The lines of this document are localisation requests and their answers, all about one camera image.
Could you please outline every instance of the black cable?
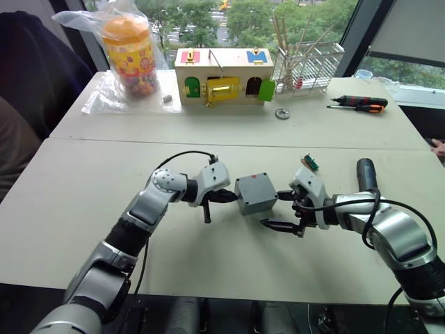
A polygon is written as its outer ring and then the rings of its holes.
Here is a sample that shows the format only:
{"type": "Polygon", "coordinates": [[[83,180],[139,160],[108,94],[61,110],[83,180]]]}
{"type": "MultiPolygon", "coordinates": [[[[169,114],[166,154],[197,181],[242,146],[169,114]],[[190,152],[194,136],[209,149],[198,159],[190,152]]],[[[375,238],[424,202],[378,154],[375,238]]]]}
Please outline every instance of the black cable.
{"type": "Polygon", "coordinates": [[[143,258],[143,261],[142,261],[142,269],[140,270],[138,284],[136,284],[136,288],[135,288],[134,293],[133,293],[133,298],[131,299],[131,303],[129,304],[129,306],[127,308],[127,311],[125,312],[125,317],[124,317],[124,319],[122,320],[122,322],[119,325],[118,334],[121,334],[122,329],[124,328],[124,325],[128,323],[130,312],[131,312],[131,310],[134,308],[134,306],[136,304],[136,298],[138,297],[140,285],[142,284],[142,279],[144,277],[145,265],[147,264],[148,239],[149,238],[147,238],[147,241],[145,242],[144,258],[143,258]]]}
{"type": "Polygon", "coordinates": [[[371,213],[369,214],[369,219],[363,228],[362,241],[370,249],[375,249],[374,246],[368,242],[368,239],[366,237],[368,236],[368,232],[373,225],[373,220],[375,218],[375,215],[377,214],[378,206],[380,205],[380,190],[378,190],[377,188],[372,188],[372,189],[369,189],[369,191],[371,193],[375,194],[375,199],[374,199],[373,209],[372,209],[371,213]]]}
{"type": "MultiPolygon", "coordinates": [[[[211,154],[211,153],[208,153],[208,152],[204,152],[204,151],[190,150],[190,151],[183,151],[183,152],[177,153],[175,155],[172,155],[171,157],[169,157],[166,160],[162,161],[154,170],[159,169],[160,167],[164,166],[166,163],[172,161],[176,157],[179,157],[179,156],[184,155],[184,154],[189,154],[189,153],[197,153],[197,154],[208,155],[210,157],[210,162],[211,163],[217,161],[216,155],[214,155],[214,154],[211,154]]],[[[150,176],[148,177],[148,180],[147,180],[147,183],[145,184],[145,186],[148,185],[148,182],[150,181],[150,178],[152,177],[152,174],[153,173],[150,173],[150,176]]]]}
{"type": "Polygon", "coordinates": [[[180,155],[184,155],[184,154],[189,154],[189,153],[198,153],[198,154],[205,154],[208,155],[210,157],[210,159],[215,159],[215,155],[208,153],[208,152],[204,152],[204,151],[195,151],[195,150],[191,150],[191,151],[183,151],[180,153],[177,153],[175,155],[172,155],[170,158],[167,158],[166,160],[162,161],[159,166],[156,167],[156,169],[164,166],[166,163],[168,163],[169,161],[173,160],[176,157],[179,157],[180,155]]]}
{"type": "Polygon", "coordinates": [[[389,322],[389,315],[391,314],[392,307],[394,306],[394,303],[396,302],[397,297],[402,293],[403,289],[399,287],[396,292],[392,295],[391,299],[388,302],[387,310],[385,313],[385,320],[383,321],[383,333],[388,334],[388,322],[389,322]]]}
{"type": "MultiPolygon", "coordinates": [[[[363,199],[363,200],[349,200],[347,202],[335,203],[335,204],[332,204],[332,205],[326,205],[324,207],[305,207],[305,206],[301,205],[298,202],[295,202],[295,204],[300,209],[303,209],[303,210],[306,210],[306,211],[313,211],[313,212],[315,212],[315,211],[325,211],[327,209],[334,209],[335,207],[342,207],[344,205],[349,205],[349,204],[370,203],[370,202],[375,202],[375,199],[369,199],[369,200],[367,200],[367,199],[363,199]]],[[[415,208],[410,207],[408,204],[405,204],[405,203],[402,203],[402,202],[397,202],[396,200],[383,200],[383,199],[380,199],[380,202],[381,203],[388,203],[388,204],[398,205],[399,207],[404,207],[404,208],[410,210],[411,212],[413,212],[414,214],[416,214],[425,223],[425,225],[426,225],[426,227],[427,227],[427,229],[428,229],[428,231],[430,233],[430,236],[431,236],[432,245],[437,249],[436,234],[435,234],[435,232],[434,232],[434,230],[433,230],[433,228],[431,226],[431,223],[428,221],[428,219],[422,213],[417,211],[415,208]]]]}

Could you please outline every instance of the gray junction box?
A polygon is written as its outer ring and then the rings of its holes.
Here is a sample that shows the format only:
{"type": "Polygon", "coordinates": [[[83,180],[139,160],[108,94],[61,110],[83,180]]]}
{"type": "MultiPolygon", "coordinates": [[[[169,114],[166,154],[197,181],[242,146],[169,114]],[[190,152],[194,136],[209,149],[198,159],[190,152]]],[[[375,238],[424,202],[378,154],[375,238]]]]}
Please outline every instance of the gray junction box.
{"type": "Polygon", "coordinates": [[[260,173],[236,179],[235,194],[242,214],[272,209],[278,195],[267,173],[260,173]]]}

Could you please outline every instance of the small circuit board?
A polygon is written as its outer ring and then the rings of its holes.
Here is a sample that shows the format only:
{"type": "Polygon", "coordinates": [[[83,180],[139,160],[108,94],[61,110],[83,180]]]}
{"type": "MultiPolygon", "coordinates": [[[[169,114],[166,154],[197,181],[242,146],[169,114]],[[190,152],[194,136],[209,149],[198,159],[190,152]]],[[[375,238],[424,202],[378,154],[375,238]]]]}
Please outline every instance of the small circuit board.
{"type": "Polygon", "coordinates": [[[313,172],[316,172],[318,170],[318,165],[315,163],[315,160],[311,158],[311,156],[306,154],[302,159],[301,163],[308,167],[308,169],[312,170],[313,172]]]}

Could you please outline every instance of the person's hand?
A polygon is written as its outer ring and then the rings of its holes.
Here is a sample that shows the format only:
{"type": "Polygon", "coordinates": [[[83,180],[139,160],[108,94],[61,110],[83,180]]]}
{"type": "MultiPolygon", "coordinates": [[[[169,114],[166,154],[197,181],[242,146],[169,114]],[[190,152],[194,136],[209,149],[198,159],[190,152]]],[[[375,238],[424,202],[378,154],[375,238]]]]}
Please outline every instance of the person's hand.
{"type": "Polygon", "coordinates": [[[436,154],[438,157],[445,157],[445,143],[442,143],[437,139],[432,139],[431,141],[434,144],[434,146],[431,147],[434,154],[436,154]]]}

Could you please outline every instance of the table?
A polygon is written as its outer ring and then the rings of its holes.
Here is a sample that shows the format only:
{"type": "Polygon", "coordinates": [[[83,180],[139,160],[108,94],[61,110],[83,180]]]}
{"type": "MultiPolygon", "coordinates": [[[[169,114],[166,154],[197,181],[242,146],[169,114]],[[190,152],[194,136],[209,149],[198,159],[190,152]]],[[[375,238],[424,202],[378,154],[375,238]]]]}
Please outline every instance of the table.
{"type": "MultiPolygon", "coordinates": [[[[151,170],[195,145],[47,139],[0,205],[0,281],[65,288],[97,242],[143,187],[151,170]]],[[[219,155],[232,181],[267,172],[277,190],[301,166],[308,148],[202,145],[219,155]]],[[[406,202],[445,242],[445,170],[426,151],[311,148],[327,192],[357,191],[355,164],[374,161],[387,198],[406,202]]],[[[206,157],[189,154],[169,164],[196,175],[206,157]]],[[[339,227],[307,228],[304,239],[268,230],[267,216],[294,220],[289,202],[272,212],[242,216],[236,203],[211,204],[213,222],[186,203],[169,206],[150,239],[140,292],[313,303],[385,304],[397,282],[361,237],[339,227]]],[[[445,258],[445,247],[439,247],[445,258]]],[[[133,281],[137,280],[140,263],[133,281]]],[[[402,298],[398,303],[407,303],[402,298]]]]}
{"type": "Polygon", "coordinates": [[[179,102],[175,72],[160,71],[162,90],[141,102],[132,102],[126,114],[86,115],[82,106],[104,77],[97,73],[52,132],[52,138],[187,143],[207,145],[280,146],[307,148],[368,148],[428,150],[428,145],[387,93],[374,80],[333,78],[326,94],[278,96],[264,106],[184,106],[179,102]],[[163,104],[171,94],[173,101],[163,104]],[[384,114],[327,109],[333,97],[384,97],[384,114]],[[279,120],[276,108],[291,117],[279,120]]]}

